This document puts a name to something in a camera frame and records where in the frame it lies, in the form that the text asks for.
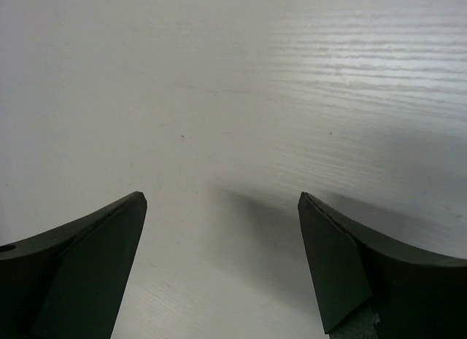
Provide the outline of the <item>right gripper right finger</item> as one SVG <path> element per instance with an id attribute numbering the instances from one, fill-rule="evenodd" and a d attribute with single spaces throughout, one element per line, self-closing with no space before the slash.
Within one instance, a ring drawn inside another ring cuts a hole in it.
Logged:
<path id="1" fill-rule="evenodd" d="M 330 338 L 464 338 L 466 261 L 403 243 L 304 192 L 301 234 Z"/>

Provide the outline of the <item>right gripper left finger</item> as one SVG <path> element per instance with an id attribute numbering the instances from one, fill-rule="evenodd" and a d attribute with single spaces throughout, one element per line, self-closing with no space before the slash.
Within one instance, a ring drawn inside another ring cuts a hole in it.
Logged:
<path id="1" fill-rule="evenodd" d="M 1 337 L 110 338 L 146 212 L 133 192 L 1 246 Z"/>

